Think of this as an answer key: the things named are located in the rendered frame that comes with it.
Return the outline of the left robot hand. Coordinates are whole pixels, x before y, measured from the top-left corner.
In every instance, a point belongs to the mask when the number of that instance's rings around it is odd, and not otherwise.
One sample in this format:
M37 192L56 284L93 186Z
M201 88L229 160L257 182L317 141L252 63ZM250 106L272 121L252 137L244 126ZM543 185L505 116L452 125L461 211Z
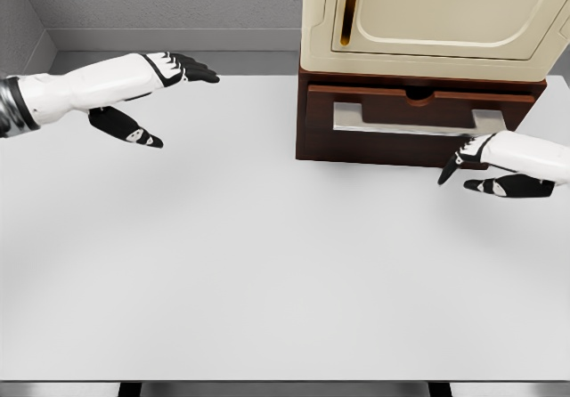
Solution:
M114 104L139 99L181 82L220 81L207 65L171 52L129 53L76 69L67 76L73 107L85 110L94 128L124 142L159 149L163 141Z

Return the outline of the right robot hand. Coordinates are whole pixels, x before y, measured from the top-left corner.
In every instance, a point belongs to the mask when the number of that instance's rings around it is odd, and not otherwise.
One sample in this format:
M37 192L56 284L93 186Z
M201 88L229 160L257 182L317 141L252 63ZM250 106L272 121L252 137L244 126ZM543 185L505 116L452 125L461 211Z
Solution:
M511 131L478 135L456 150L437 183L444 184L464 163L488 164L510 171L509 175L467 180L468 190L500 198L547 198L563 184L558 174L561 144Z

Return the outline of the brown wooden drawer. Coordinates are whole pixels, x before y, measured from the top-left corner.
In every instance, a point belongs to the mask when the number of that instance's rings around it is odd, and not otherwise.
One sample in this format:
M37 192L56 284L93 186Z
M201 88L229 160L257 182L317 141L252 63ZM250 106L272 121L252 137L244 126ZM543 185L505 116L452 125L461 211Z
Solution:
M427 88L310 84L299 158L396 166L442 167L476 127L475 109L498 110L514 131L536 102L531 94L462 93ZM333 110L348 106L386 133L336 130Z

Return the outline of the brown wooden drawer housing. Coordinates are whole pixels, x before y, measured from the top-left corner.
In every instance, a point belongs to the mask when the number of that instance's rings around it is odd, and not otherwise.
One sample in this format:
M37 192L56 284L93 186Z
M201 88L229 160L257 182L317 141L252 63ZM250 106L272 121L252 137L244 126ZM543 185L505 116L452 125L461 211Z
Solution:
M297 139L305 135L305 114L307 106L307 92L310 84L326 86L351 86L351 87L379 87L379 88L403 88L410 87L427 88L432 91L454 91L462 93L510 93L531 94L540 98L547 87L545 80L539 82L517 81L494 81L477 79L457 78L432 78L432 77L401 77L389 75L365 75L362 73L339 73L310 71L299 69L298 71L298 97L297 97Z

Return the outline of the cream cabinet door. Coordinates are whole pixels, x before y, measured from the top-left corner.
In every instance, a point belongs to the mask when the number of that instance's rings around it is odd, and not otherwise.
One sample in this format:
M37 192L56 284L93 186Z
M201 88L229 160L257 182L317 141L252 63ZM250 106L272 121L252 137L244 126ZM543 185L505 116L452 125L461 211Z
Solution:
M528 61L567 0L355 0L348 43L336 52Z

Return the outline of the cream cabinet body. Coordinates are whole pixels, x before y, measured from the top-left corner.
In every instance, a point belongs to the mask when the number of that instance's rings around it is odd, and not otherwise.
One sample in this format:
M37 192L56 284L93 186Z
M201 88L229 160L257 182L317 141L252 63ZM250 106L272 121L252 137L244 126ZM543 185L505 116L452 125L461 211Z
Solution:
M544 79L570 45L570 0L551 25L545 42L528 61L347 53L333 50L334 27L346 0L303 0L300 63L310 71L401 77L508 80Z

